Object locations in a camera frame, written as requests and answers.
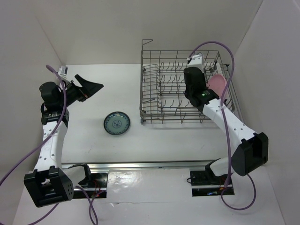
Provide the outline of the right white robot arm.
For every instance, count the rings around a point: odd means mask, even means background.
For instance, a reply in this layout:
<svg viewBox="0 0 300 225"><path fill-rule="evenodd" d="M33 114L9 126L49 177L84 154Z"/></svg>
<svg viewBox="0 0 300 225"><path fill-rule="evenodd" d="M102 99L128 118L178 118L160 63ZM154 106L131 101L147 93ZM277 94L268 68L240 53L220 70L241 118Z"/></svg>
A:
<svg viewBox="0 0 300 225"><path fill-rule="evenodd" d="M269 139L263 132L247 127L205 83L204 73L197 67L184 69L185 97L199 112L211 119L227 138L228 156L205 167L205 180L214 184L221 176L236 173L246 176L268 161Z"/></svg>

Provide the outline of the pink plate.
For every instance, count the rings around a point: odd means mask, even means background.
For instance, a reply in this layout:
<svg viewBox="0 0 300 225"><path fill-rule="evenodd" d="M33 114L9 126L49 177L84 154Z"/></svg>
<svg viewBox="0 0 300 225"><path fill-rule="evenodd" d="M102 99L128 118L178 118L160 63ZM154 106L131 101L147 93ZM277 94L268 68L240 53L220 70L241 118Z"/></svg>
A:
<svg viewBox="0 0 300 225"><path fill-rule="evenodd" d="M222 93L227 85L225 77L221 74L213 75L207 82L207 87L213 90L219 97L222 96Z"/></svg>

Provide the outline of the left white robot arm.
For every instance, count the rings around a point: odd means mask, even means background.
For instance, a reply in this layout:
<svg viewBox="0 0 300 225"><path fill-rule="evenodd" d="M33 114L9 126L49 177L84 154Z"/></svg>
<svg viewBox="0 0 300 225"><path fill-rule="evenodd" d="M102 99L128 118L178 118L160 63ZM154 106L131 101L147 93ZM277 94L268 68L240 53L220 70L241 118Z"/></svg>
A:
<svg viewBox="0 0 300 225"><path fill-rule="evenodd" d="M62 149L68 129L67 107L75 101L83 102L103 88L102 84L87 81L75 75L80 86L73 82L63 83L60 88L54 82L45 82L40 87L43 141L38 161L33 172L24 176L24 184L36 207L70 201L74 188L87 187L92 183L92 174L86 163L62 169Z"/></svg>

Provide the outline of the teal blue floral plate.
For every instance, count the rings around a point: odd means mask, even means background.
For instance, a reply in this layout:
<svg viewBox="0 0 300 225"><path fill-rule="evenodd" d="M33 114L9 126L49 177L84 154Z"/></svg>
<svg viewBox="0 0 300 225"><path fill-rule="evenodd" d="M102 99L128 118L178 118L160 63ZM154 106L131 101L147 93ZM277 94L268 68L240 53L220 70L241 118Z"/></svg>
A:
<svg viewBox="0 0 300 225"><path fill-rule="evenodd" d="M110 135L122 135L131 125L130 118L124 112L112 112L104 119L104 129Z"/></svg>

